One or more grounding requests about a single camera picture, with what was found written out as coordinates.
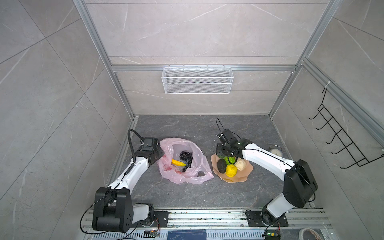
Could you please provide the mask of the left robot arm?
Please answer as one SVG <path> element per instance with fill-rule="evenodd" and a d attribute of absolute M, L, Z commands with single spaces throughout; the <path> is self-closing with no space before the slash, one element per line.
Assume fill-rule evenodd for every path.
<path fill-rule="evenodd" d="M 126 233 L 132 224 L 150 225 L 155 214 L 152 204 L 133 204 L 131 191 L 147 171 L 164 155 L 157 138 L 144 138 L 124 172 L 108 187 L 95 194 L 92 229 Z"/>

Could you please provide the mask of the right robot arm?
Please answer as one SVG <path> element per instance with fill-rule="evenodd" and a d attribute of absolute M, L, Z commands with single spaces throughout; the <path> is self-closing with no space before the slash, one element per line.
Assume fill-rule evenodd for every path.
<path fill-rule="evenodd" d="M 316 197 L 318 184 L 309 164 L 304 160 L 293 161 L 268 152 L 247 139 L 237 139 L 233 132 L 224 129 L 218 134 L 216 154 L 221 159 L 240 159 L 255 163 L 284 182 L 283 192 L 269 201 L 260 216 L 264 225 L 270 226 L 293 208 L 303 208 Z"/>

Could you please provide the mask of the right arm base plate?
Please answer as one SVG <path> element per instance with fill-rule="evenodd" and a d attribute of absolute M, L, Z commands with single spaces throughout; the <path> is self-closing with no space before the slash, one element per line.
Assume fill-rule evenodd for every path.
<path fill-rule="evenodd" d="M 262 211 L 245 211 L 246 219 L 249 227 L 267 227 L 272 225 L 273 227 L 288 227 L 288 221 L 286 215 L 283 214 L 279 218 L 275 218 L 268 212 Z"/>

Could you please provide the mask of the dark fake avocado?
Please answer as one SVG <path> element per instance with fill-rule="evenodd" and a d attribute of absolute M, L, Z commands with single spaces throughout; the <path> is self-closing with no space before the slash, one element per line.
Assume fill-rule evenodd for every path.
<path fill-rule="evenodd" d="M 227 171 L 227 162 L 224 159 L 219 159 L 217 161 L 217 169 L 221 174 L 224 174 Z"/>

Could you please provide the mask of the yellow fake lemon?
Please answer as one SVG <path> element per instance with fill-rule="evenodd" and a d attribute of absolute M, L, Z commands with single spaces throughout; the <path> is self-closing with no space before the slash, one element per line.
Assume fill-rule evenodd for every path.
<path fill-rule="evenodd" d="M 233 178 L 237 174 L 237 167 L 235 165 L 227 165 L 225 175 L 229 178 Z"/>

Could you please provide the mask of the beige fake fruit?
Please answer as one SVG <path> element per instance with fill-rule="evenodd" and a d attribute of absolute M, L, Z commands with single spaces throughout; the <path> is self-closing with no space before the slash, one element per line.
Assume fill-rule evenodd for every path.
<path fill-rule="evenodd" d="M 247 162 L 241 158 L 237 158 L 237 161 L 235 163 L 235 167 L 238 171 L 243 171 L 247 166 Z"/>

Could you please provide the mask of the green fake fruit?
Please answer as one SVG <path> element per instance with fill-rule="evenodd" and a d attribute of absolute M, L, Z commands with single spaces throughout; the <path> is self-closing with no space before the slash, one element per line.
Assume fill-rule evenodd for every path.
<path fill-rule="evenodd" d="M 227 165 L 234 165 L 237 162 L 237 157 L 224 157 Z"/>

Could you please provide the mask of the pink plastic bag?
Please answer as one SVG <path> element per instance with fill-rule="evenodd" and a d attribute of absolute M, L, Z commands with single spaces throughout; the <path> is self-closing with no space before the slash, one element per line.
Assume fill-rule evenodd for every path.
<path fill-rule="evenodd" d="M 165 155 L 157 161 L 163 178 L 175 184 L 190 183 L 200 185 L 214 177 L 206 156 L 193 142 L 180 138 L 167 138 L 160 141 Z M 184 173 L 183 167 L 175 166 L 172 159 L 180 161 L 182 151 L 193 153 L 193 162 Z"/>

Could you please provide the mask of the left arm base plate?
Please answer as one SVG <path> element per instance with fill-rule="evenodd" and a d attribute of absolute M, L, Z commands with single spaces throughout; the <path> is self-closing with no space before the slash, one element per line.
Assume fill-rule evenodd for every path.
<path fill-rule="evenodd" d="M 170 212 L 167 211 L 155 211 L 150 212 L 145 220 L 139 222 L 140 227 L 154 227 L 166 228 L 168 226 Z"/>

